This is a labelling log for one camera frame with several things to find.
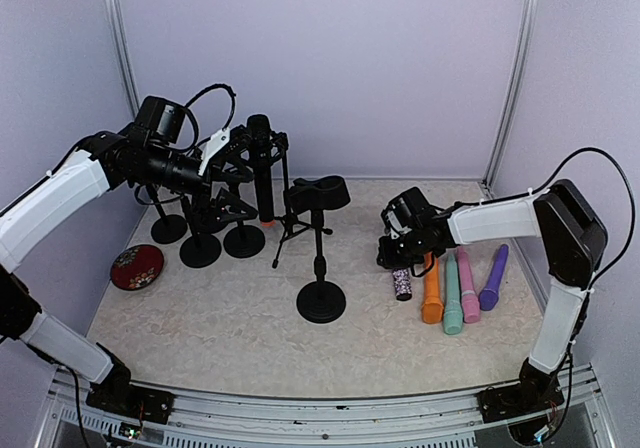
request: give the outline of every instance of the metal frame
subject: metal frame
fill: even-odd
[[[118,66],[120,67],[120,76],[122,76],[124,83],[131,116],[135,118],[138,113],[138,108],[140,107],[140,102],[133,76],[133,68],[129,60],[129,52],[127,50],[127,39],[122,21],[122,12],[120,11],[120,0],[105,0],[105,3],[107,5],[107,14],[109,15],[109,24],[111,25],[111,34],[113,35],[113,42],[116,48]]]
[[[568,369],[559,375],[568,388]],[[141,386],[158,387],[148,383]],[[145,423],[136,446],[181,448],[273,448],[358,445],[360,448],[474,447],[483,424],[476,393],[486,387],[429,395],[375,399],[296,400],[207,393],[161,387],[176,395],[167,425]],[[81,399],[89,389],[81,382]],[[615,448],[606,406],[590,365],[574,368],[572,405],[586,404],[600,448]],[[120,423],[137,423],[82,403],[85,429],[102,434]],[[77,424],[73,378],[59,370],[51,385],[37,448],[50,448],[61,421]],[[528,415],[511,423],[538,416]]]
[[[537,8],[538,0],[524,0],[522,20],[520,22],[520,34],[518,36],[516,57],[511,71],[511,78],[509,80],[507,98],[502,109],[498,135],[496,137],[495,144],[493,145],[489,165],[487,166],[487,170],[485,171],[483,178],[484,183],[489,187],[493,186],[493,183],[496,180],[498,169],[500,168],[500,163],[507,145],[507,139],[509,138],[509,133],[511,132],[511,127],[513,125],[513,116],[518,102],[518,95],[520,94],[520,87],[522,86],[524,69],[527,62],[527,53],[529,52],[529,43],[531,42]]]

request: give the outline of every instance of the robotic arm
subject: robotic arm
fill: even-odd
[[[91,406],[134,418],[144,406],[143,418],[159,423],[166,423],[172,396],[131,386],[131,373],[117,357],[47,313],[13,273],[64,220],[125,181],[209,199],[213,181],[252,180],[240,161],[250,141],[245,130],[234,129],[234,136],[234,130],[220,130],[194,155],[170,147],[185,115],[196,123],[184,107],[147,97],[133,123],[120,133],[101,132],[78,142],[59,167],[0,212],[0,336],[19,339],[43,359],[89,380]],[[233,175],[224,171],[228,162],[238,165]],[[218,211],[234,203],[230,197],[225,191],[216,198]]]
[[[586,318],[590,282],[607,244],[604,225],[576,186],[560,180],[539,195],[458,202],[445,210],[414,187],[391,200],[382,219],[387,235],[379,240],[378,264],[411,268],[414,275],[413,265],[429,252],[440,256],[448,248],[498,238],[542,238],[551,276],[542,328],[518,385],[485,390],[479,401],[486,422],[562,403],[557,374]]]

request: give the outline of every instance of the round stand base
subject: round stand base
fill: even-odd
[[[340,318],[347,306],[344,292],[335,283],[324,282],[323,297],[319,295],[319,283],[313,281],[306,285],[296,300],[298,312],[311,323],[331,323]]]
[[[266,243],[264,233],[256,226],[236,226],[229,230],[223,240],[224,251],[234,258],[251,258],[262,251]]]
[[[189,268],[204,268],[220,258],[222,246],[213,235],[198,234],[200,246],[193,236],[187,238],[180,247],[180,259]]]
[[[168,215],[160,218],[151,227],[151,238],[160,245],[168,245],[178,241],[187,232],[187,222],[180,215]]]

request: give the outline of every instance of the light purple wall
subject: light purple wall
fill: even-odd
[[[0,206],[79,138],[129,120],[102,0],[0,0]],[[108,267],[141,210],[128,190],[54,231],[18,275],[54,315],[86,332]],[[0,446],[27,446],[53,368],[20,343],[0,347]]]
[[[584,145],[609,150],[637,191],[639,100],[640,0],[540,0],[496,192],[537,186],[565,155]],[[624,187],[606,160],[581,156],[562,176],[576,182],[607,226],[610,260],[628,229]],[[524,246],[546,281],[541,245]],[[624,447],[637,446],[640,433],[638,246],[634,242],[598,283],[577,347],[580,358],[593,363]]]
[[[230,83],[236,122],[289,133],[295,174],[481,178],[523,0],[121,2],[142,94]],[[211,133],[227,110],[195,111]]]

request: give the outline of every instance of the tripod stand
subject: tripod stand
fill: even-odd
[[[282,155],[282,177],[284,179],[284,189],[282,191],[282,197],[284,199],[284,216],[276,216],[275,219],[282,223],[284,231],[282,232],[282,237],[280,238],[280,242],[278,243],[278,252],[276,253],[276,257],[271,264],[271,268],[274,270],[278,267],[278,263],[280,261],[280,253],[282,253],[282,246],[286,241],[292,240],[298,235],[301,235],[305,231],[314,229],[314,226],[311,223],[307,223],[305,221],[300,221],[298,215],[296,215],[291,209],[291,203],[289,202],[289,164],[287,162],[287,150],[284,151]],[[333,230],[330,228],[321,227],[320,230],[325,235],[332,235]]]

